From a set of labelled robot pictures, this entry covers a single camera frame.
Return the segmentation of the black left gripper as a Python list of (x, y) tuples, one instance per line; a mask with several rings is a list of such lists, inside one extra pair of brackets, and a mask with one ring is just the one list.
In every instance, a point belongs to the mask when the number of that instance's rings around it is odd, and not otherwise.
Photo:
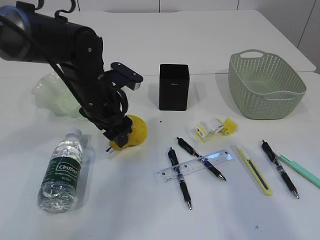
[(60, 66), (62, 81), (81, 105), (80, 114), (104, 131), (111, 148), (124, 147), (133, 131), (133, 121), (126, 115), (127, 95), (112, 82), (111, 69), (104, 71), (96, 64), (80, 68), (69, 63)]

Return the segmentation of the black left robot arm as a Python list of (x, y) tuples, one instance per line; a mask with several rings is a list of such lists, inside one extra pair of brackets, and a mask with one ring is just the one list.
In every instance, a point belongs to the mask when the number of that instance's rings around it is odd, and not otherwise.
[(133, 131), (123, 87), (134, 89), (142, 77), (119, 62), (104, 70), (103, 39), (88, 27), (36, 12), (33, 4), (17, 2), (0, 9), (0, 56), (7, 61), (48, 63), (77, 102), (80, 114), (118, 147)]

